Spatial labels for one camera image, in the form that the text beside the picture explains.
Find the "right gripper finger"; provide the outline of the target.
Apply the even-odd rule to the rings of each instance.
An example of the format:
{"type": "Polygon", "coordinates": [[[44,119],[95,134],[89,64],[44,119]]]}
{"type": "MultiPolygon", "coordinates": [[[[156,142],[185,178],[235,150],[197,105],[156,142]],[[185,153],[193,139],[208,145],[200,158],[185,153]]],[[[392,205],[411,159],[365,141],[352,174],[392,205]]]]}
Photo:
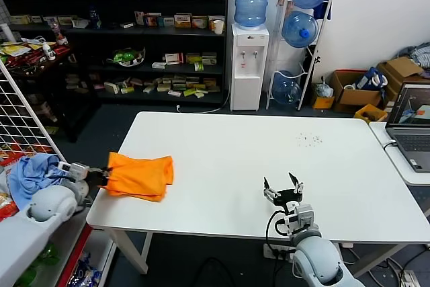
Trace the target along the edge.
{"type": "Polygon", "coordinates": [[[274,199],[281,196],[277,191],[270,187],[266,177],[263,178],[263,195],[267,199],[274,199]]]}
{"type": "Polygon", "coordinates": [[[294,193],[295,194],[301,194],[303,187],[304,187],[304,184],[301,181],[299,181],[298,178],[295,175],[293,175],[292,173],[289,172],[288,175],[290,176],[290,179],[291,179],[292,183],[294,184],[294,193]]]}

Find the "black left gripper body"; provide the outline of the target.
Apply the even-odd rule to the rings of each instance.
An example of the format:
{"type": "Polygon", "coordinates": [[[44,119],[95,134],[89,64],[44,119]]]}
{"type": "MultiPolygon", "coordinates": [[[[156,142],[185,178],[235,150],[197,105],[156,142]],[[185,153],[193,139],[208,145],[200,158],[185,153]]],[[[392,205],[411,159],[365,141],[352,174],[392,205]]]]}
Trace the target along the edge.
{"type": "Polygon", "coordinates": [[[108,172],[102,172],[100,168],[89,168],[86,182],[90,188],[98,187],[97,183],[102,179],[108,179],[108,172]]]}

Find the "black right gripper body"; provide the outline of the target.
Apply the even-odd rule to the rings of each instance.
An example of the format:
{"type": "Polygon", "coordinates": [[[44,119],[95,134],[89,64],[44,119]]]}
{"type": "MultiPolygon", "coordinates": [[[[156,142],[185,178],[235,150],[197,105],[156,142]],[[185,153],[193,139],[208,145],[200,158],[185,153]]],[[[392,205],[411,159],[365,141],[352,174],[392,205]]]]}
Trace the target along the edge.
{"type": "Polygon", "coordinates": [[[290,202],[301,202],[301,193],[295,193],[294,189],[277,191],[273,198],[273,204],[275,206],[282,207],[285,212],[289,212],[288,203],[290,202]]]}

